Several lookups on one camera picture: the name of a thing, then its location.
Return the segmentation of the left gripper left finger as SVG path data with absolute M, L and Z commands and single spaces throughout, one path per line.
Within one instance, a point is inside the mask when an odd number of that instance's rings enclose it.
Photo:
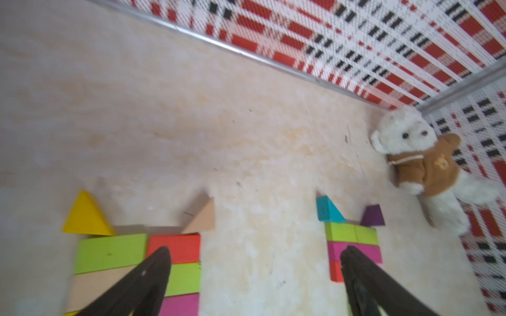
M 160 247 L 79 315 L 159 315 L 172 260 L 168 247 Z

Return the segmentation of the teal triangle block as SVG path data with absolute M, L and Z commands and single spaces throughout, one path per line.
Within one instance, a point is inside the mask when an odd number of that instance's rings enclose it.
M 316 198 L 318 220 L 325 223 L 345 223 L 346 219 L 328 196 Z

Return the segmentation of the yellow triangle block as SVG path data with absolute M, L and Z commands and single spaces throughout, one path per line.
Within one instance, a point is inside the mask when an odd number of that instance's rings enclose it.
M 114 236 L 108 223 L 93 197 L 81 190 L 63 225 L 62 231 L 69 234 Z

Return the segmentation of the purple triangle block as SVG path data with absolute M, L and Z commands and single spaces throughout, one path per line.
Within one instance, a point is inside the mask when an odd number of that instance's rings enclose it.
M 379 204 L 368 205 L 362 215 L 360 225 L 367 227 L 385 226 L 381 206 Z

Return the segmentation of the light green rectangular block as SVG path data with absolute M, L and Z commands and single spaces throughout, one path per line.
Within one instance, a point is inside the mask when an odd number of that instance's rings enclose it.
M 147 234 L 88 238 L 79 242 L 75 275 L 138 265 L 146 255 Z

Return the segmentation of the red rectangular block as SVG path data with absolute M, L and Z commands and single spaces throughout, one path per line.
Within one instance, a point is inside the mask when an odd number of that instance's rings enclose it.
M 151 236 L 148 240 L 146 257 L 161 247 L 167 247 L 172 264 L 197 263 L 200 261 L 200 246 L 199 234 Z

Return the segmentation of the magenta block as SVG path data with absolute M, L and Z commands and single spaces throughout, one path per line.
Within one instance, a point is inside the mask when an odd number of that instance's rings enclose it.
M 377 264 L 383 263 L 381 248 L 379 246 L 369 244 L 355 244 L 355 246 L 374 263 Z
M 327 241 L 329 260 L 331 262 L 340 262 L 342 252 L 346 250 L 349 246 L 356 246 L 356 245 L 357 245 L 356 243 L 352 242 Z
M 200 294 L 165 297 L 159 316 L 198 316 Z

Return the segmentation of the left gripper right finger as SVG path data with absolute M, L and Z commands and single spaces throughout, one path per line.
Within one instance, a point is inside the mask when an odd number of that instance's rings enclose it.
M 352 315 L 437 316 L 357 247 L 347 247 L 340 259 Z

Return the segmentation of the natural wood rectangular block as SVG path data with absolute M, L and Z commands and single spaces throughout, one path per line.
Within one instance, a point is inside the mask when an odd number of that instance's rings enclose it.
M 74 275 L 65 313 L 82 310 L 134 269 L 134 266 Z

